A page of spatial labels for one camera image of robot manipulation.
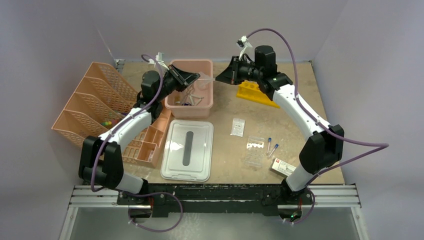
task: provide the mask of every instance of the clear plastic bag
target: clear plastic bag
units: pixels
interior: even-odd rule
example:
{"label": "clear plastic bag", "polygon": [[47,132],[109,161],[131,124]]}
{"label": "clear plastic bag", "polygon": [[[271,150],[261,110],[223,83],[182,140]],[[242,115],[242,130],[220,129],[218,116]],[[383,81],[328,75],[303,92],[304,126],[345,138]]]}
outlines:
{"label": "clear plastic bag", "polygon": [[232,129],[230,135],[243,137],[243,132],[245,131],[245,123],[246,120],[244,119],[234,118],[232,120]]}
{"label": "clear plastic bag", "polygon": [[257,136],[249,136],[246,145],[246,157],[244,163],[256,168],[262,167],[262,162],[267,158],[265,139]]}

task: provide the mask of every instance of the metal frame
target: metal frame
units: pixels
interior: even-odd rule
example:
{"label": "metal frame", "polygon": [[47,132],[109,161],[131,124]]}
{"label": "metal frame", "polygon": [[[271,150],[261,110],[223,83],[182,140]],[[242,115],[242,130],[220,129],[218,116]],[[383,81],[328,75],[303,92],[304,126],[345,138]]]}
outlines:
{"label": "metal frame", "polygon": [[[360,240],[369,240],[361,202],[355,185],[310,185],[315,195],[315,208],[350,208]],[[69,240],[74,228],[79,208],[128,208],[128,205],[117,205],[118,192],[103,189],[92,192],[90,186],[76,185],[69,201],[66,219],[63,224],[60,240]],[[279,209],[297,208],[297,205],[278,205]],[[131,208],[150,209],[149,205],[131,205]]]}

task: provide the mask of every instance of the small white box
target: small white box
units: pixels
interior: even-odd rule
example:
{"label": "small white box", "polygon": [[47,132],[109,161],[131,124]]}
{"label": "small white box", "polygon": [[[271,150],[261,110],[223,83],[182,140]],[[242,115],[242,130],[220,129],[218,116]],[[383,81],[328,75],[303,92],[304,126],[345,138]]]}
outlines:
{"label": "small white box", "polygon": [[296,167],[288,164],[285,161],[282,161],[281,159],[274,158],[272,161],[272,165],[269,168],[270,171],[281,175],[283,177],[288,177],[290,174],[292,174],[295,171]]}

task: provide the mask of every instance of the orange plastic organizer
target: orange plastic organizer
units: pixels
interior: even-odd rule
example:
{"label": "orange plastic organizer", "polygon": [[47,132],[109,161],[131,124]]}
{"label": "orange plastic organizer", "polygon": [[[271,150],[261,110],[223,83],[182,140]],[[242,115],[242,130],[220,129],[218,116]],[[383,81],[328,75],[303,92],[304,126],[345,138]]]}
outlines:
{"label": "orange plastic organizer", "polygon": [[[63,108],[52,129],[78,147],[88,136],[99,136],[111,126],[101,123],[121,120],[135,103],[137,91],[106,63],[93,62]],[[156,167],[171,121],[163,108],[159,118],[140,132],[122,153],[127,163]]]}

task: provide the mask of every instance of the cable connector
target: cable connector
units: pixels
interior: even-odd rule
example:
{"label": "cable connector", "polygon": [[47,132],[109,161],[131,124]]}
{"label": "cable connector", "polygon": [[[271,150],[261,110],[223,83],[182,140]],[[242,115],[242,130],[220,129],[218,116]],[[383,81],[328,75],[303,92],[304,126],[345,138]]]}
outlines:
{"label": "cable connector", "polygon": [[253,48],[252,45],[249,42],[249,39],[246,36],[242,36],[237,41],[237,46],[238,46],[239,49],[241,49],[239,59],[242,59],[242,56],[243,56],[243,54],[245,54],[246,50]]}
{"label": "cable connector", "polygon": [[[159,51],[156,55],[156,61],[162,68],[169,70],[168,66],[162,60],[163,57],[164,57],[164,53]],[[156,62],[153,59],[149,59],[148,64],[153,64],[156,67]]]}

